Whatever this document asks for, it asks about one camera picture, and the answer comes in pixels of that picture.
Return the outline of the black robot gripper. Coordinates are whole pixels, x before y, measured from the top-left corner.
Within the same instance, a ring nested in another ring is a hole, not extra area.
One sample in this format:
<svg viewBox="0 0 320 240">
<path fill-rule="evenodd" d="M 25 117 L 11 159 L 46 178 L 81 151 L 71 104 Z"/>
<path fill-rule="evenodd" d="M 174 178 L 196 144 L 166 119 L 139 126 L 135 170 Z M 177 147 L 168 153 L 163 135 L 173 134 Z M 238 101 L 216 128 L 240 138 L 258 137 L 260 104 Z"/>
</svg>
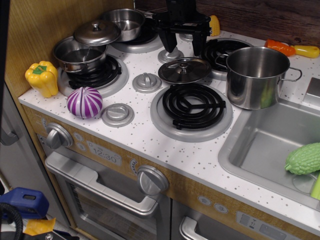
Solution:
<svg viewBox="0 0 320 240">
<path fill-rule="evenodd" d="M 177 46 L 176 33 L 192 34 L 192 47 L 199 56 L 211 33 L 210 17 L 197 11 L 195 0 L 167 0 L 167 11 L 155 13 L 158 35 L 168 53 Z"/>
</svg>

